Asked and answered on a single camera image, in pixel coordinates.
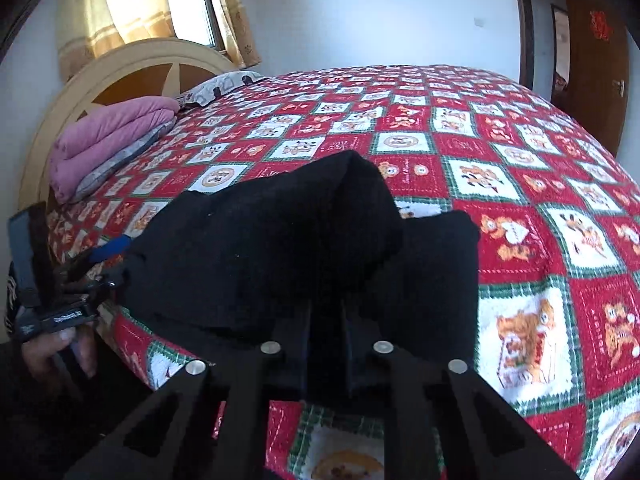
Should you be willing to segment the person's left hand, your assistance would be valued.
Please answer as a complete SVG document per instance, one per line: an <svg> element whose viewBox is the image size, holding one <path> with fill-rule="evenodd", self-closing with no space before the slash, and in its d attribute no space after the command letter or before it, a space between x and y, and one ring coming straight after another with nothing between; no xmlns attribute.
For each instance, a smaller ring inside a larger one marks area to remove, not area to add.
<svg viewBox="0 0 640 480"><path fill-rule="evenodd" d="M70 384L56 360L65 349L72 350L86 377L96 374L96 343L91 325L70 327L55 334L42 333L21 345L21 355L32 377L48 390L56 390Z"/></svg>

